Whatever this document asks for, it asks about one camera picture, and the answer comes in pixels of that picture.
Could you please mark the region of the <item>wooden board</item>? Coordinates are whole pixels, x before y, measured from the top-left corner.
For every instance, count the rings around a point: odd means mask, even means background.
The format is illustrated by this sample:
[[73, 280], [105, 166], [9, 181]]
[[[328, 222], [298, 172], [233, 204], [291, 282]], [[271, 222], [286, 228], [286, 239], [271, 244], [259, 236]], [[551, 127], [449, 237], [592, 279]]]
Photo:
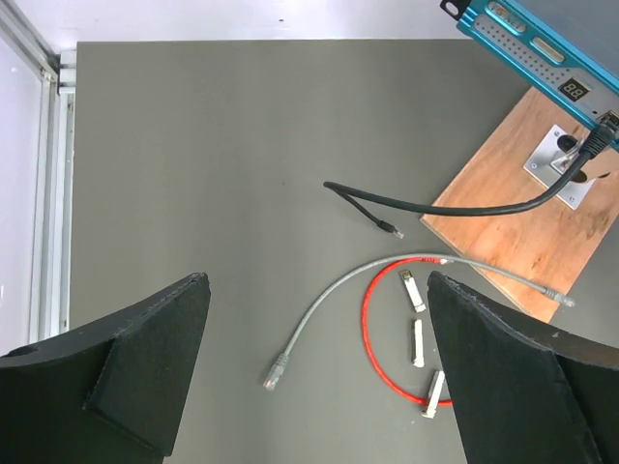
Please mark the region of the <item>wooden board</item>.
[[[436, 199], [438, 206], [518, 203], [545, 187], [523, 164], [557, 125], [577, 137], [587, 130], [541, 92], [530, 89]], [[595, 181], [572, 210], [554, 198], [503, 217], [424, 216], [422, 223], [456, 253], [568, 293], [618, 216], [618, 173]]]

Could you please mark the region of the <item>metal mounting bracket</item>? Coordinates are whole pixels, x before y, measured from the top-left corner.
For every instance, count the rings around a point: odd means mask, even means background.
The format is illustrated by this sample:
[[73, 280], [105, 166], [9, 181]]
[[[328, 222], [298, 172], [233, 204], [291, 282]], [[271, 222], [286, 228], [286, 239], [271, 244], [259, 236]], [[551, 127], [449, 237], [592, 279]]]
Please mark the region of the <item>metal mounting bracket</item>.
[[[549, 188], [571, 166], [581, 145], [581, 137], [568, 134], [553, 125], [523, 164], [523, 169], [545, 188]], [[594, 180], [572, 180], [556, 196], [569, 208], [576, 210], [594, 183]]]

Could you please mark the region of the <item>aluminium frame rail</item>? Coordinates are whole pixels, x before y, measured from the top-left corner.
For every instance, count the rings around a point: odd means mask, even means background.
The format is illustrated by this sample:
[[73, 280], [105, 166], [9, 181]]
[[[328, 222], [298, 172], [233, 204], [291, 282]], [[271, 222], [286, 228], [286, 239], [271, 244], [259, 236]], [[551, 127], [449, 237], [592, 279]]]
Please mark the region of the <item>aluminium frame rail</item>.
[[1, 4], [1, 351], [70, 327], [76, 53]]

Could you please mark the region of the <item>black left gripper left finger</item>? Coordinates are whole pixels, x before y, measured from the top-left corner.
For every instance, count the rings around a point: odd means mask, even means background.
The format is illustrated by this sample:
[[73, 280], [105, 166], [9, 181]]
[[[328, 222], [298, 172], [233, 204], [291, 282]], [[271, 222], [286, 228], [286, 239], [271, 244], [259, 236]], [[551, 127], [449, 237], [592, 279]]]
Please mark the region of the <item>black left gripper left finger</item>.
[[204, 334], [209, 278], [1, 358], [4, 463], [161, 463], [173, 452]]

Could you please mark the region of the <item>silver SFP module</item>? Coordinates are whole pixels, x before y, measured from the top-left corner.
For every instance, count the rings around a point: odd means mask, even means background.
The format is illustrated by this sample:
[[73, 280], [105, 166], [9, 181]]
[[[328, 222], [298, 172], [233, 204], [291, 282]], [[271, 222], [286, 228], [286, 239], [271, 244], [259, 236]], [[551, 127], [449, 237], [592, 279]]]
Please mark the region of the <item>silver SFP module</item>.
[[442, 370], [436, 370], [428, 390], [427, 405], [422, 411], [424, 418], [433, 419], [435, 417], [444, 383], [445, 373]]
[[410, 303], [412, 304], [413, 310], [416, 313], [425, 311], [427, 307], [424, 303], [414, 276], [408, 270], [401, 271], [399, 275], [401, 277], [405, 291], [409, 297]]
[[425, 366], [424, 330], [420, 319], [412, 322], [412, 361], [415, 367]]

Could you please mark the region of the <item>teal network switch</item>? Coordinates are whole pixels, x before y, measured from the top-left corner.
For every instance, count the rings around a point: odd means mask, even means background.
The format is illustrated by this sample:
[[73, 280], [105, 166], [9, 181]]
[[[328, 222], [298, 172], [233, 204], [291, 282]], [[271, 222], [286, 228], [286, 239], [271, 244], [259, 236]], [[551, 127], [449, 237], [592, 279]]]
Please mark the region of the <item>teal network switch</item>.
[[587, 129], [618, 127], [616, 1], [441, 1], [457, 30]]

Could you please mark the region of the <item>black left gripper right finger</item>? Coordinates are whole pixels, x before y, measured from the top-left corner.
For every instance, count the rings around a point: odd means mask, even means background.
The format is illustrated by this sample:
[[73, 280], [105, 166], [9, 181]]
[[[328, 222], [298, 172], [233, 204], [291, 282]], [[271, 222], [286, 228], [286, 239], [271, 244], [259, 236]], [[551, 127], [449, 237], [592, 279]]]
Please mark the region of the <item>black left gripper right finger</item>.
[[616, 348], [439, 272], [427, 300], [468, 462], [617, 462]]

